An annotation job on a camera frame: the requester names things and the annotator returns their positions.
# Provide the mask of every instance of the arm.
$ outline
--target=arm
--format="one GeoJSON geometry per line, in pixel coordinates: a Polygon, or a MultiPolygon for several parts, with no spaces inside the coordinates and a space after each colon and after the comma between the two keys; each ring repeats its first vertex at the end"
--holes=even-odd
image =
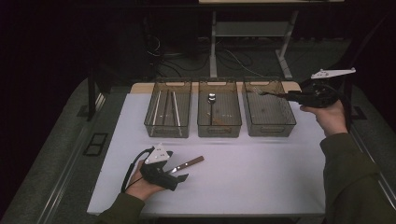
{"type": "Polygon", "coordinates": [[[104,211],[96,219],[96,224],[137,224],[140,212],[145,206],[144,201],[152,194],[164,190],[157,185],[150,184],[142,178],[140,167],[143,161],[137,165],[136,171],[131,177],[133,183],[125,193],[120,193],[116,201],[109,209],[104,211]]]}
{"type": "Polygon", "coordinates": [[[396,223],[396,211],[378,184],[378,167],[347,133],[341,102],[328,108],[301,109],[317,116],[327,136],[320,146],[326,156],[323,178],[328,223],[396,223]]]}

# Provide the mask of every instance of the knife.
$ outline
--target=knife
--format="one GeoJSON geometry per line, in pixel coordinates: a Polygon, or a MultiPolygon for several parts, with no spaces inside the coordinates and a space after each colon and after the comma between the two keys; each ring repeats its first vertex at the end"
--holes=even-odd
{"type": "Polygon", "coordinates": [[[168,171],[166,171],[165,173],[168,174],[168,175],[170,175],[170,174],[172,174],[172,173],[174,173],[174,172],[177,172],[177,171],[179,171],[179,170],[185,169],[185,168],[187,168],[187,167],[189,167],[189,166],[192,166],[192,165],[194,165],[195,163],[198,163],[198,162],[203,161],[203,160],[204,160],[204,157],[203,157],[203,156],[197,157],[197,158],[193,159],[192,161],[184,162],[183,164],[180,164],[179,166],[177,166],[177,167],[175,167],[175,168],[173,168],[173,169],[171,169],[171,170],[168,170],[168,171]]]}

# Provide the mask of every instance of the floor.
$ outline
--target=floor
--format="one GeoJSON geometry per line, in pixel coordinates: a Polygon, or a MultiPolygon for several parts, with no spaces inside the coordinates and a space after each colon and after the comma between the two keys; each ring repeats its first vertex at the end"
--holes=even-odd
{"type": "MultiPolygon", "coordinates": [[[[202,52],[194,58],[185,57],[169,49],[164,61],[155,67],[163,77],[209,76],[207,40],[201,39],[202,52]]],[[[348,40],[292,41],[286,59],[293,80],[302,82],[319,69],[337,62],[349,44],[348,40]]],[[[218,49],[218,76],[282,77],[276,61],[278,39],[220,39],[218,49]]],[[[81,82],[70,96],[62,115],[42,147],[35,164],[24,180],[14,201],[1,223],[93,223],[95,216],[86,213],[96,179],[106,156],[106,150],[117,124],[123,100],[130,87],[115,87],[99,98],[97,112],[87,121],[87,80],[81,82]],[[103,151],[98,157],[83,156],[82,152],[94,133],[107,133],[103,151]]],[[[396,137],[375,108],[367,101],[364,92],[354,87],[353,106],[358,107],[366,119],[354,119],[353,129],[361,142],[380,166],[389,188],[396,190],[396,137]]],[[[227,217],[227,218],[160,218],[142,220],[147,223],[321,223],[322,217],[227,217]]]]}

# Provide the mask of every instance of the green sleeve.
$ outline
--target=green sleeve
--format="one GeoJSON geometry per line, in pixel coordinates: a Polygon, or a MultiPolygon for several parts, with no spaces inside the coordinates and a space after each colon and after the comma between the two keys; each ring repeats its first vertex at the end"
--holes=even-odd
{"type": "Polygon", "coordinates": [[[348,133],[324,139],[323,171],[328,224],[396,223],[396,211],[378,183],[379,169],[348,133]]]}
{"type": "Polygon", "coordinates": [[[96,219],[96,224],[136,224],[145,203],[129,194],[120,193],[109,209],[96,219]]]}

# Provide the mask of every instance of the spoon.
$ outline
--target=spoon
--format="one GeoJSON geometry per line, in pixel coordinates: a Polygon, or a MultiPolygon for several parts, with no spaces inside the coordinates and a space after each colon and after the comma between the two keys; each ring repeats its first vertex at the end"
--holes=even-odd
{"type": "Polygon", "coordinates": [[[207,102],[210,103],[210,125],[212,125],[213,104],[216,102],[216,94],[215,93],[209,93],[207,95],[207,102]]]}

